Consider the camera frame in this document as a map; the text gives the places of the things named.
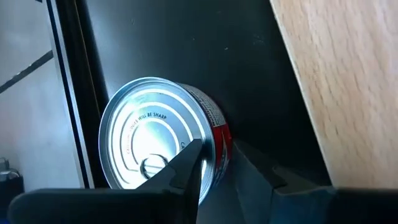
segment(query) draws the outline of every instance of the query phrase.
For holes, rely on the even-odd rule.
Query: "can label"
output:
[[[210,122],[216,150],[216,170],[213,181],[213,186],[216,186],[225,175],[231,159],[232,137],[228,124],[220,108],[209,96],[195,87],[184,84],[181,86],[197,100]]]

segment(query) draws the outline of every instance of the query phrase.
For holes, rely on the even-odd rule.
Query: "can lid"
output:
[[[112,188],[135,189],[158,173],[193,139],[202,139],[200,202],[215,171],[213,135],[206,115],[181,86],[161,78],[140,78],[109,101],[99,129],[99,153]]]

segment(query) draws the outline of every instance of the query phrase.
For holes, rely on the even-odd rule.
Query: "can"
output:
[[[99,127],[99,156],[109,186],[139,187],[193,139],[202,139],[205,155],[201,203],[231,159],[231,135],[220,108],[189,85],[157,77],[129,82],[110,99]]]

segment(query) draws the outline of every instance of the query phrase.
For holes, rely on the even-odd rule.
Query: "can rim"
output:
[[[108,138],[107,138],[107,134],[109,131],[109,122],[111,122],[111,116],[115,110],[115,108],[117,107],[118,103],[123,100],[124,96],[126,94],[128,94],[136,85],[138,84],[143,84],[145,82],[151,82],[151,81],[156,81],[156,82],[163,82],[167,85],[172,85],[177,87],[179,90],[182,90],[189,98],[192,99],[192,102],[194,104],[195,107],[195,113],[197,114],[197,116],[201,116],[201,118],[206,122],[205,124],[201,124],[203,126],[203,130],[205,132],[205,136],[204,137],[209,137],[211,138],[211,153],[212,153],[212,160],[214,160],[212,166],[210,166],[211,168],[211,178],[207,181],[208,183],[206,184],[205,190],[203,191],[203,193],[200,195],[199,198],[199,204],[201,204],[201,202],[204,200],[204,198],[207,196],[210,188],[213,185],[214,182],[214,176],[215,176],[215,157],[216,157],[216,153],[215,153],[215,142],[214,142],[214,136],[211,130],[211,124],[207,118],[206,113],[204,112],[203,108],[201,107],[201,105],[199,104],[199,102],[197,102],[197,100],[195,99],[195,97],[193,97],[186,89],[184,89],[184,87],[182,87],[181,85],[179,85],[178,83],[174,83],[170,80],[164,79],[164,78],[159,78],[159,77],[143,77],[143,78],[138,78],[135,79],[133,81],[128,82],[127,84],[123,85],[109,100],[108,104],[105,107],[104,113],[102,115],[101,118],[101,122],[99,124],[99,133],[98,133],[98,150],[99,150],[99,160],[101,163],[101,167],[102,170],[104,172],[104,176],[106,181],[108,182],[109,186],[111,188],[118,188],[121,189],[121,185],[120,183],[117,181],[117,177],[115,176],[115,171],[112,169],[112,165],[111,165],[111,161],[109,158],[109,152],[108,152]]]

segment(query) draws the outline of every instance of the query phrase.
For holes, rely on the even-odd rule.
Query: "wood grain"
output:
[[[398,187],[398,1],[271,0],[335,187]]]

